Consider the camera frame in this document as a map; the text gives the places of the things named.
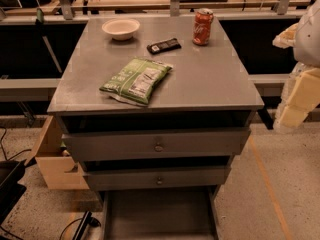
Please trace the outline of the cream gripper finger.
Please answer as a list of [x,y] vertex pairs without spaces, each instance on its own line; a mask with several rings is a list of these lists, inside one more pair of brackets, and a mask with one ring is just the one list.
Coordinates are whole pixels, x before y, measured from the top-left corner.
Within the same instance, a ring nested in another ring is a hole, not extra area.
[[276,131],[293,131],[320,104],[320,69],[310,68],[290,77],[284,85],[281,99],[273,128]]
[[295,23],[278,34],[272,41],[272,44],[276,47],[286,49],[293,47],[295,44],[295,34],[298,24]]

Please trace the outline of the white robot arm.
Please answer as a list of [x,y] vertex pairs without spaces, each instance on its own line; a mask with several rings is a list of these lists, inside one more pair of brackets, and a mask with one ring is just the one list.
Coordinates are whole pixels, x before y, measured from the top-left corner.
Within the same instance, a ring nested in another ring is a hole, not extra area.
[[273,128],[280,133],[297,129],[320,104],[320,0],[298,23],[278,34],[272,44],[292,47],[297,61],[281,93]]

